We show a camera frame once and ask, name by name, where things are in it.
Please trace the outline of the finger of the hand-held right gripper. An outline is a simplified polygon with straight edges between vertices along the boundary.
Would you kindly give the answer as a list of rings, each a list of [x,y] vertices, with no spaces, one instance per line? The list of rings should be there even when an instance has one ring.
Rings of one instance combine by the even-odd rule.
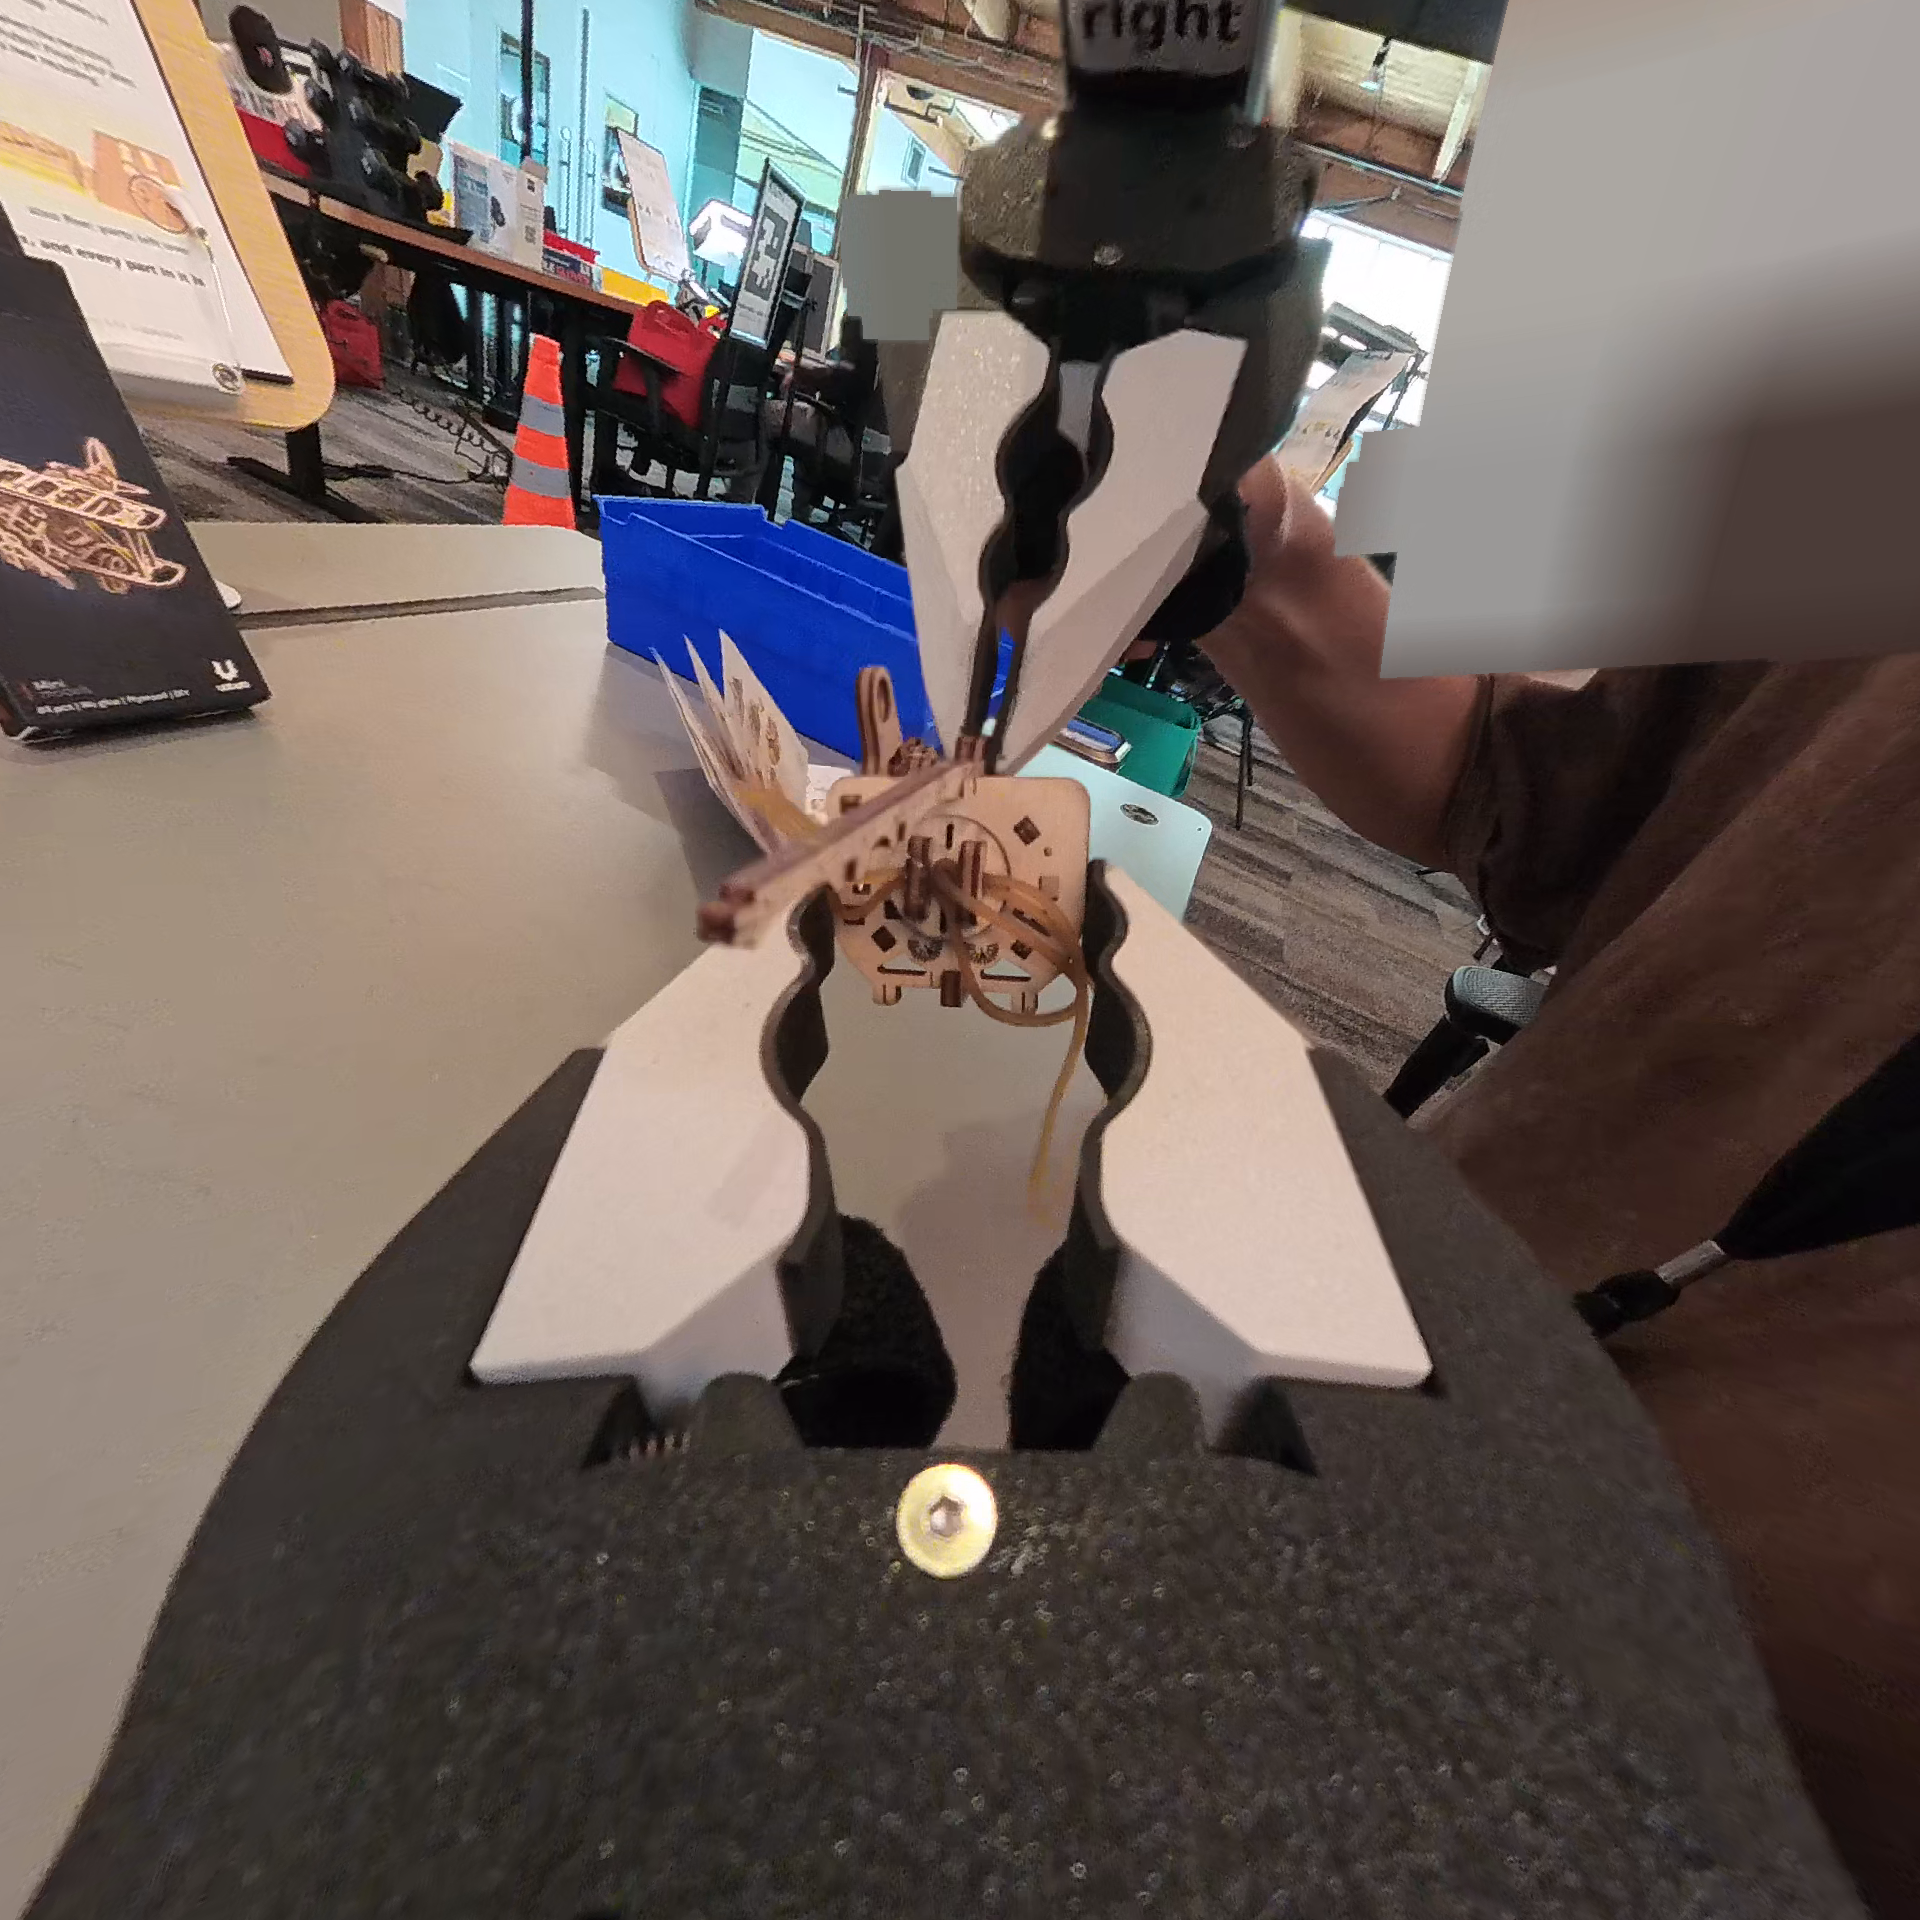
[[[942,316],[896,499],[936,735],[1035,755],[1087,697],[1072,502],[1051,483],[1062,371],[1000,309]]]
[[[1201,487],[1247,347],[1178,330],[1119,354],[1097,389],[1112,452],[1065,517],[1065,564],[1024,633],[996,755],[1041,751],[1186,574]]]

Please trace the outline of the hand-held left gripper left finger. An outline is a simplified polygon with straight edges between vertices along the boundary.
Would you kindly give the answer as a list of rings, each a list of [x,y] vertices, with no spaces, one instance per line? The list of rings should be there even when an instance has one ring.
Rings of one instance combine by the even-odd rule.
[[[483,1385],[626,1378],[657,1420],[816,1355],[846,1297],[826,1139],[826,895],[712,947],[611,1038],[471,1355]]]

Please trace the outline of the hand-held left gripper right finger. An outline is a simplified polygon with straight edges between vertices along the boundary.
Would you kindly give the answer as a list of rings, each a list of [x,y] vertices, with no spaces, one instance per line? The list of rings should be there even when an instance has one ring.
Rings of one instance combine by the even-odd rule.
[[[1072,1330],[1192,1389],[1216,1445],[1266,1385],[1414,1389],[1428,1357],[1313,1046],[1112,862],[1089,869]]]

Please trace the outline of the wooden strip part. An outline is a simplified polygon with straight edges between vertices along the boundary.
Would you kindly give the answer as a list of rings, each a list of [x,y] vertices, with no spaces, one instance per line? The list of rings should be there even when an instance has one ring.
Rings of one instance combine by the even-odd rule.
[[[903,849],[927,817],[971,797],[986,777],[978,758],[942,758],[888,779],[870,799],[843,806],[807,842],[761,855],[728,875],[699,906],[696,930],[707,945],[756,945],[820,889],[843,889],[879,849]]]

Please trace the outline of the wooden model assembly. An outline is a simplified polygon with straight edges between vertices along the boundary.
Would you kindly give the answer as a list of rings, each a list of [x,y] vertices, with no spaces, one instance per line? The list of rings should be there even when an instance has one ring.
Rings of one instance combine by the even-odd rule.
[[[1084,1044],[1091,797],[1072,777],[975,775],[914,823],[833,855],[842,950],[875,1001],[911,990]]]

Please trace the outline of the person's right forearm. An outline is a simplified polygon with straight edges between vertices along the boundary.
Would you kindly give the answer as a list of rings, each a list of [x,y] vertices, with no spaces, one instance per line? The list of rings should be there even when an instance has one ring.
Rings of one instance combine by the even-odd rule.
[[[1447,873],[1450,811],[1486,706],[1483,676],[1391,679],[1387,583],[1369,559],[1250,575],[1204,639],[1295,775],[1356,834]]]

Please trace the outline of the black model kit box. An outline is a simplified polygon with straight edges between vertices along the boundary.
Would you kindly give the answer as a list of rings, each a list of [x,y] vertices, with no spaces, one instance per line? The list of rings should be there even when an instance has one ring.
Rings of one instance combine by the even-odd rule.
[[[74,289],[2,236],[4,735],[251,713],[268,682]]]

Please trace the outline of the person's right hand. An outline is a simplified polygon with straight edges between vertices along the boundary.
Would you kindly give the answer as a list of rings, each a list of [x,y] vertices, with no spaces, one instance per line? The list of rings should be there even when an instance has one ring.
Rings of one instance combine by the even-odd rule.
[[[1339,612],[1332,522],[1313,491],[1266,452],[1239,483],[1247,579],[1223,626],[1233,650],[1319,642]]]

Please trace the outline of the blue plastic bin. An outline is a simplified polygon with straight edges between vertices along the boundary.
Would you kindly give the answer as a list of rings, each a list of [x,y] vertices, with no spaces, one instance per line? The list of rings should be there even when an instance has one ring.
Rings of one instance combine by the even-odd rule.
[[[902,731],[945,742],[929,705],[906,566],[756,505],[600,497],[609,639],[724,683],[730,635],[788,724],[859,755],[858,673],[891,674]]]

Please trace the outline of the green plastic crate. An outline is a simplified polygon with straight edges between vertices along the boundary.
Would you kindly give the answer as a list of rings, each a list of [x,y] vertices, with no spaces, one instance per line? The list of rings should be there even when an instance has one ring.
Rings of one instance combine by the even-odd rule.
[[[1114,669],[1051,742],[1153,793],[1182,799],[1201,738],[1198,708]]]

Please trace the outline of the black framed marker sign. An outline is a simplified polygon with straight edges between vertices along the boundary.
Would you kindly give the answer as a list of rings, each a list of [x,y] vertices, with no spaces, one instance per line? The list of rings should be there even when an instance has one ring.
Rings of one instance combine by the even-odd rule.
[[[810,239],[806,196],[770,159],[761,164],[748,242],[740,251],[730,338],[778,354],[786,321],[786,279],[793,254]]]

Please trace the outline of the grey office chair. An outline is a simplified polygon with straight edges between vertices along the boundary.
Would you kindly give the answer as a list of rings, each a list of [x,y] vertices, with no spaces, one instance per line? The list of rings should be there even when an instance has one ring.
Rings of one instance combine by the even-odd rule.
[[[1418,1113],[1526,1031],[1548,987],[1548,975],[1526,975],[1512,967],[1455,969],[1444,985],[1442,1014],[1386,1089],[1386,1105],[1402,1117]]]

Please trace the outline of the red chair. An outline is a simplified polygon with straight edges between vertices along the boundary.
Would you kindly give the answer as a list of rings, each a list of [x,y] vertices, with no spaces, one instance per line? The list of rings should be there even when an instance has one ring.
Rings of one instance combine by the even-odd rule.
[[[720,345],[714,325],[671,301],[644,303],[623,337],[593,340],[595,497],[649,491],[657,465],[663,491],[680,474],[712,479]]]

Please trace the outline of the folded instruction booklet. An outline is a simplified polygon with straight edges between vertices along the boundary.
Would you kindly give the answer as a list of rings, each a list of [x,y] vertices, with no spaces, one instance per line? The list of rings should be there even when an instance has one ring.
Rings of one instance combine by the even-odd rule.
[[[720,679],[692,642],[687,644],[696,692],[683,687],[671,661],[652,651],[712,793],[760,853],[819,838],[828,827],[828,793],[843,772],[811,761],[800,733],[724,631],[718,650]]]

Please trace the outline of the white rounded panel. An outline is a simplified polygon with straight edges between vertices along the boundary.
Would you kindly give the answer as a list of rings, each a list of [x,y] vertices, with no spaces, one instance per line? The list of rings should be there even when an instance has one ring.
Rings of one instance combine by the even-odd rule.
[[[1063,755],[1031,761],[1023,779],[1071,779],[1089,793],[1089,857],[1131,875],[1176,921],[1186,921],[1209,851],[1212,818],[1114,771]]]

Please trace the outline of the orange traffic cone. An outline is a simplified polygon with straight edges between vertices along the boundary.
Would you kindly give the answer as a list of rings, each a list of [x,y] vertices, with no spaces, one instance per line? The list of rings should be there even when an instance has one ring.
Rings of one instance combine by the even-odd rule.
[[[579,531],[560,374],[560,345],[534,331],[500,505],[505,526],[560,529],[569,534]]]

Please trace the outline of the white product boxes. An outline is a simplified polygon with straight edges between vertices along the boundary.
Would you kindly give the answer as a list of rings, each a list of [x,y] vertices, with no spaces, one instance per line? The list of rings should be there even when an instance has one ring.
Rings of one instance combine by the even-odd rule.
[[[443,171],[449,223],[466,231],[466,245],[516,268],[542,271],[545,164],[503,159],[450,140],[443,146]]]

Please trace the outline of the person's brown clothing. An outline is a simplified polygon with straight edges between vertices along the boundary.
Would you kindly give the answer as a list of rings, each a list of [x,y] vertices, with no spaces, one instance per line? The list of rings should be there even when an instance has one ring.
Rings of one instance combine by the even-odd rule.
[[[1422,1127],[1562,1289],[1705,1242],[1918,1019],[1918,663],[1490,679],[1447,857],[1542,1012]],[[1918,1885],[1918,1253],[1727,1270],[1617,1367],[1875,1916]]]

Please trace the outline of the black rod with metal tip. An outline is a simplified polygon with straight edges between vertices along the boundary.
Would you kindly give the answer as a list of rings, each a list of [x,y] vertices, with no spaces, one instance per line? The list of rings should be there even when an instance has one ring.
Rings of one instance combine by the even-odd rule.
[[[1758,1263],[1905,1233],[1918,1221],[1918,1039],[1902,1044],[1762,1175],[1716,1235],[1572,1306],[1596,1338],[1672,1310],[1728,1263]]]

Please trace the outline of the long wooden workbench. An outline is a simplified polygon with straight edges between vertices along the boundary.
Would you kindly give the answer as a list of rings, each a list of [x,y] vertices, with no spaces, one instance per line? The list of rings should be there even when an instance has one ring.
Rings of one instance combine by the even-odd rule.
[[[262,181],[315,303],[358,298],[374,268],[430,271],[465,289],[468,298],[492,298],[516,309],[527,337],[542,331],[559,340],[569,460],[583,460],[580,444],[595,399],[590,357],[600,342],[625,340],[630,322],[640,313],[636,301],[456,242],[443,228],[353,207],[312,182],[275,171]]]

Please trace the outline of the black machine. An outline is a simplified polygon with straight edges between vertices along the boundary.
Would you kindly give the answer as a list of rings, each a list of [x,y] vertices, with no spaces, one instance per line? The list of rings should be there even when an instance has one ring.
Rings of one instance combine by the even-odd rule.
[[[463,100],[233,5],[222,63],[254,158],[324,198],[409,226],[447,221],[442,138]]]

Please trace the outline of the wooden edged poster board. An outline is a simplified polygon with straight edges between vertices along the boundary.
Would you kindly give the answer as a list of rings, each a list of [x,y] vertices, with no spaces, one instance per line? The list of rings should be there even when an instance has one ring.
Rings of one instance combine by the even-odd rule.
[[[323,327],[196,5],[2,5],[2,202],[132,402],[324,418]]]

